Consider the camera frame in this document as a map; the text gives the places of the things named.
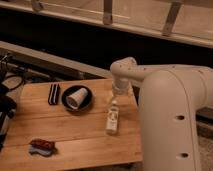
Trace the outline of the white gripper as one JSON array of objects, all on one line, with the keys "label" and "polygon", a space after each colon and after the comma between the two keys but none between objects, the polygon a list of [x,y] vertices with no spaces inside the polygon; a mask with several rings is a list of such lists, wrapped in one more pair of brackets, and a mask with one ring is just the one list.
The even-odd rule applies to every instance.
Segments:
[{"label": "white gripper", "polygon": [[126,78],[115,77],[112,83],[113,94],[111,97],[112,104],[119,104],[129,89],[129,80]]}]

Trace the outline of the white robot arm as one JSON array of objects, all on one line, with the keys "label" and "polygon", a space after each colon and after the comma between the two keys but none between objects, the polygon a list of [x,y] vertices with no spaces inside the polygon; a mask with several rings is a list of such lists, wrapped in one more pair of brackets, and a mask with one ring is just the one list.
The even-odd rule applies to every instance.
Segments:
[{"label": "white robot arm", "polygon": [[196,112],[213,108],[213,69],[205,66],[113,62],[113,92],[140,83],[139,117],[143,171],[201,171]]}]

